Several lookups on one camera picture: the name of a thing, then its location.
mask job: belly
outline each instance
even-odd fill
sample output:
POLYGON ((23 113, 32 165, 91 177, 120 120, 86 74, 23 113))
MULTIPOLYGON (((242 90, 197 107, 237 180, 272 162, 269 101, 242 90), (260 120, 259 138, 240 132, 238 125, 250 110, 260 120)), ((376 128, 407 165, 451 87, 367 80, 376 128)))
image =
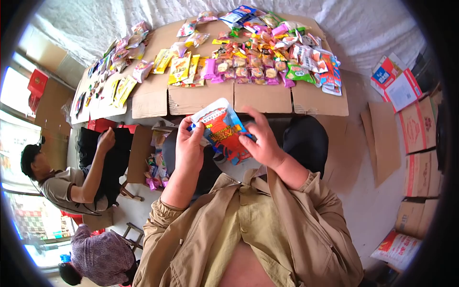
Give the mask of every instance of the belly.
POLYGON ((234 249, 219 286, 270 287, 275 285, 266 274, 250 245, 241 240, 234 249))

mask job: blue snack package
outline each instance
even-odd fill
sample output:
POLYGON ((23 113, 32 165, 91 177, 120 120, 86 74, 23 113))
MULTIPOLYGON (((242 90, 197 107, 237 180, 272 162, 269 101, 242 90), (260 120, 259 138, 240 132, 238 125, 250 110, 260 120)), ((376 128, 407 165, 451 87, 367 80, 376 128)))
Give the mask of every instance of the blue snack package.
POLYGON ((204 124, 204 138, 225 155, 233 165, 251 158, 249 151, 239 142, 239 135, 252 135, 242 125, 236 112, 225 98, 220 98, 191 116, 194 125, 204 124))

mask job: gray shirt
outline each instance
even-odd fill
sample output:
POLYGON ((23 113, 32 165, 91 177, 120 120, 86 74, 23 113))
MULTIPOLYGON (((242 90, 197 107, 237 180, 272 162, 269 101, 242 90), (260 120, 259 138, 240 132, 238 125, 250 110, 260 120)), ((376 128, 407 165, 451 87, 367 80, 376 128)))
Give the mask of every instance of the gray shirt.
POLYGON ((94 203, 75 203, 70 198, 72 186, 83 186, 84 175, 80 169, 68 167, 64 171, 51 171, 51 176, 40 182, 40 190, 51 203, 62 211, 70 214, 90 214, 92 211, 103 211, 108 208, 108 200, 104 195, 94 203))

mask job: purple patterned shirt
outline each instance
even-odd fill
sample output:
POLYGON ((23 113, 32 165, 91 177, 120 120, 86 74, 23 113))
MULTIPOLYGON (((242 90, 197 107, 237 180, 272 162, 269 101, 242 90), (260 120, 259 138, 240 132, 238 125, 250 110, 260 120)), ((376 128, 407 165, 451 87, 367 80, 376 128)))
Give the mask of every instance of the purple patterned shirt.
POLYGON ((72 237, 72 263, 75 269, 99 286, 128 281, 124 272, 131 269, 135 262, 129 245, 113 232, 90 236, 89 227, 80 224, 72 237))

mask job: beige jacket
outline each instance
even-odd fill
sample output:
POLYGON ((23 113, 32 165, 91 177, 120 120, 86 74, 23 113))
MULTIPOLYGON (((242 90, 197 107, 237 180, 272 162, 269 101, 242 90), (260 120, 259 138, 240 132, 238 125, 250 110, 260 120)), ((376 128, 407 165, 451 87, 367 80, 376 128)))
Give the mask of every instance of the beige jacket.
MULTIPOLYGON (((267 182, 248 170, 242 185, 270 194, 289 238, 298 286, 357 286, 363 278, 341 200, 310 173, 298 190, 288 190, 268 169, 267 182)), ((220 231, 226 207, 241 184, 222 174, 209 194, 188 209, 152 204, 134 287, 201 284, 209 250, 220 231)))

